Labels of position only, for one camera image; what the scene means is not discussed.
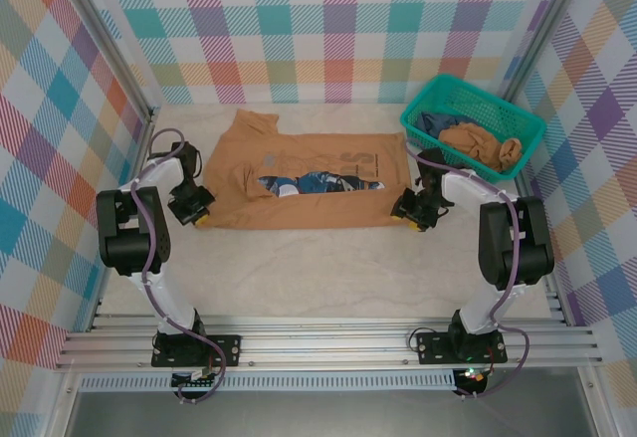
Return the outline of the teal plastic basket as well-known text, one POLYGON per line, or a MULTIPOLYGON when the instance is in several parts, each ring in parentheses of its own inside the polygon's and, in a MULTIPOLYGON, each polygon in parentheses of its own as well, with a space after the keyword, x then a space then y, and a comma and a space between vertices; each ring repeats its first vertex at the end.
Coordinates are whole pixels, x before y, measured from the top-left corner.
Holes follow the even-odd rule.
POLYGON ((472 168, 492 183, 516 178, 546 131, 543 119, 448 74, 438 75, 425 85, 402 113, 400 122, 415 146, 438 148, 447 163, 472 168), (508 170, 498 172, 418 128, 416 122, 423 112, 465 115, 500 142, 518 139, 522 145, 522 156, 508 170))

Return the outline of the aluminium mounting rail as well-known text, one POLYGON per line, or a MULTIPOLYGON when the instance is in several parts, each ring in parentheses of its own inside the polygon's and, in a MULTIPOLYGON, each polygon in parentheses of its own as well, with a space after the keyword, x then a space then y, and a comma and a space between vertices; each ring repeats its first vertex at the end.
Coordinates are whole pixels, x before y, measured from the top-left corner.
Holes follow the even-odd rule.
MULTIPOLYGON (((252 370, 362 370, 417 367, 407 338, 417 328, 443 331, 445 319, 408 318, 246 318, 203 319, 211 334, 238 334, 238 368, 252 370)), ((570 327, 559 319, 512 320, 515 332, 504 335, 509 357, 528 367, 579 367, 602 363, 602 351, 590 328, 570 327)), ((56 368, 59 371, 148 370, 156 325, 151 316, 98 315, 86 332, 67 336, 56 368)))

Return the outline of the orange t-shirt with cartoon print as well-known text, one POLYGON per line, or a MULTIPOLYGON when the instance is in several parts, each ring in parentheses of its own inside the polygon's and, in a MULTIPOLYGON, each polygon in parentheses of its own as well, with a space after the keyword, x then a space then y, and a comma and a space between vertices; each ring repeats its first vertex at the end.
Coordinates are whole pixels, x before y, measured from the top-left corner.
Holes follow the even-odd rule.
POLYGON ((396 225, 392 208, 411 181, 403 133, 284 134, 278 120, 236 112, 203 170, 214 201, 201 228, 396 225))

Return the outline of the right controller circuit board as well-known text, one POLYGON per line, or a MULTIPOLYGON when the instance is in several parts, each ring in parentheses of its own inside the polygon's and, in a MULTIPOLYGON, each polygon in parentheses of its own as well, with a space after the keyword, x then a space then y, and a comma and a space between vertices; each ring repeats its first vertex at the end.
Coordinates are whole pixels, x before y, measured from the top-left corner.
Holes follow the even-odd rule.
POLYGON ((454 371, 454 392, 460 396, 481 394, 487 389, 488 378, 491 372, 488 369, 469 367, 454 371))

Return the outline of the aluminium left frame post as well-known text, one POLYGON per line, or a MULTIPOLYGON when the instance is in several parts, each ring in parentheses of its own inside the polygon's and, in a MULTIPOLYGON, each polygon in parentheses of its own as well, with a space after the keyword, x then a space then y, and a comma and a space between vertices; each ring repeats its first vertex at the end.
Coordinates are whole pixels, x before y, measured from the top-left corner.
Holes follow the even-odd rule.
POLYGON ((106 22, 93 0, 71 0, 77 8, 85 27, 104 54, 114 75, 119 79, 126 95, 131 99, 136 111, 146 123, 153 123, 153 107, 145 98, 132 71, 128 67, 118 45, 110 33, 106 22))

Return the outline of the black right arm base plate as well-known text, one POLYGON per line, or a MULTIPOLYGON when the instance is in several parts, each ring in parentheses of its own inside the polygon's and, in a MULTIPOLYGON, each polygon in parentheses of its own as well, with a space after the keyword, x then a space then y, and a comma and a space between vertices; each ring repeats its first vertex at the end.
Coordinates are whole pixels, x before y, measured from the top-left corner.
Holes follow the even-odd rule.
POLYGON ((503 336, 498 331, 453 338, 448 332, 417 333, 420 364, 490 364, 508 359, 503 336))

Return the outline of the left controller circuit board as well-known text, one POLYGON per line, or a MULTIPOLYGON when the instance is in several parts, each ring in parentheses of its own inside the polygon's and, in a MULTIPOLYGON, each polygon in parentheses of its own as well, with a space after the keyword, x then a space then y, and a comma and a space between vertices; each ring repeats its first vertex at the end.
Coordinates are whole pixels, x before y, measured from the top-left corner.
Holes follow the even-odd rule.
POLYGON ((217 372, 208 368, 178 370, 171 374, 170 386, 174 390, 208 391, 219 381, 217 372))

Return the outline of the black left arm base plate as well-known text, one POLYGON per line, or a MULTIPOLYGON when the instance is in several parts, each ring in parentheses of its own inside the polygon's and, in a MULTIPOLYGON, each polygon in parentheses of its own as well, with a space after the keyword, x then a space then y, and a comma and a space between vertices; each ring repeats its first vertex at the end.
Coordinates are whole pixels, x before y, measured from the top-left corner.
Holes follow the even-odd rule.
MULTIPOLYGON (((208 334, 225 355, 227 366, 237 366, 241 351, 241 337, 236 334, 208 334)), ((158 332, 152 341, 152 367, 219 367, 220 353, 209 344, 188 334, 158 332)))

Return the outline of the aluminium left side rail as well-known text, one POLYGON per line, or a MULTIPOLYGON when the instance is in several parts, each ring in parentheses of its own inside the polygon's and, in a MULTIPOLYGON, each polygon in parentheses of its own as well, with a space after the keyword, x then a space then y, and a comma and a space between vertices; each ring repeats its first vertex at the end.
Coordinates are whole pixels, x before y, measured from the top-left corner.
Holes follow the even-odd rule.
MULTIPOLYGON (((141 136, 141 142, 139 144, 139 148, 137 150, 136 155, 134 156, 135 161, 133 167, 130 171, 129 177, 135 176, 142 168, 142 165, 147 156, 147 151, 149 148, 149 142, 151 136, 153 135, 155 129, 155 123, 152 120, 150 123, 146 124, 143 128, 143 134, 141 136)), ((103 302, 104 294, 106 292, 106 288, 108 285, 109 278, 112 274, 111 268, 104 268, 99 274, 99 279, 94 288, 90 299, 90 306, 87 317, 83 322, 83 332, 89 332, 92 329, 94 319, 96 315, 99 313, 101 304, 103 302)))

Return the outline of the controller circuit board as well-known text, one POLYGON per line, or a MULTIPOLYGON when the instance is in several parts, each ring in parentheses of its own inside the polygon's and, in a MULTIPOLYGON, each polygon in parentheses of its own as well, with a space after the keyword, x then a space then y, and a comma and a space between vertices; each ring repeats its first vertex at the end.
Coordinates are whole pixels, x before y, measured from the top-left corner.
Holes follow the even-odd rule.
POLYGON ((208 368, 178 370, 171 374, 170 386, 174 390, 208 391, 219 381, 217 372, 208 368))
POLYGON ((487 389, 488 378, 491 372, 488 369, 469 367, 454 371, 454 392, 460 396, 481 394, 487 389))

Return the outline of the crumpled blue t-shirt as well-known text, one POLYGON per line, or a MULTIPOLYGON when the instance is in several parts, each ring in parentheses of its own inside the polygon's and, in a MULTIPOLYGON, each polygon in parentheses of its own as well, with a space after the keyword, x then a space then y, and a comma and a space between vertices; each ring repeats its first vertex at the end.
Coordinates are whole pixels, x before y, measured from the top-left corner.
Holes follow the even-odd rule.
POLYGON ((469 121, 470 119, 464 115, 421 112, 416 119, 415 127, 433 138, 438 138, 444 129, 469 121))

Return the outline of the aluminium right frame post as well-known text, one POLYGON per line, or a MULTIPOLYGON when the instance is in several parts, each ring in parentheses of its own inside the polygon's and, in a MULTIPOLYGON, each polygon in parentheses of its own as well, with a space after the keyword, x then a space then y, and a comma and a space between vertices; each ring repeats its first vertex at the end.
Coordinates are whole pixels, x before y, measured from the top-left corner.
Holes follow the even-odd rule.
POLYGON ((521 93, 571 1, 528 0, 492 81, 492 89, 502 99, 512 102, 521 93))

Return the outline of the aluminium frame post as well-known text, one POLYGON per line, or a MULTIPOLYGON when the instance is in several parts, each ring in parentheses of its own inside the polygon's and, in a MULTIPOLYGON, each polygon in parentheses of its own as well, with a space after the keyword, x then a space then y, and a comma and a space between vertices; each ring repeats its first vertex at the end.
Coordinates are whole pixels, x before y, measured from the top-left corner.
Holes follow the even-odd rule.
POLYGON ((521 93, 571 1, 528 0, 492 81, 492 89, 502 99, 512 102, 521 93))
POLYGON ((106 22, 93 0, 71 0, 77 8, 85 27, 104 54, 114 75, 119 79, 126 95, 131 99, 136 111, 146 123, 153 123, 153 107, 145 98, 132 71, 128 67, 118 45, 110 33, 106 22))

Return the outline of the aluminium right side rail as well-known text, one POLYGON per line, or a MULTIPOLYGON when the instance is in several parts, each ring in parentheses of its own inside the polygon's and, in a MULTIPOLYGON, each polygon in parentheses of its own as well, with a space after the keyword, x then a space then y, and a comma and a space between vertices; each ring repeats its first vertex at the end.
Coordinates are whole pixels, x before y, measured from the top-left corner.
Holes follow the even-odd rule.
MULTIPOLYGON (((515 184, 520 196, 527 197, 533 195, 531 183, 523 172, 515 178, 515 184)), ((564 326, 568 326, 568 318, 564 312, 564 307, 559 293, 559 286, 554 272, 544 276, 541 281, 548 302, 551 319, 564 326)))

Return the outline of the crumpled plain orange t-shirt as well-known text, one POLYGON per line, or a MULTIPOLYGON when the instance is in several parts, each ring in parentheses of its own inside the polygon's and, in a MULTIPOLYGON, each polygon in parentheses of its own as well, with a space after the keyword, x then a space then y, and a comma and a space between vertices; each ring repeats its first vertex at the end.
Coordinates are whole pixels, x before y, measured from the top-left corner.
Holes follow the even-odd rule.
POLYGON ((497 172, 511 169, 523 156, 522 143, 517 138, 500 142, 486 129, 470 122, 443 129, 438 140, 497 172))

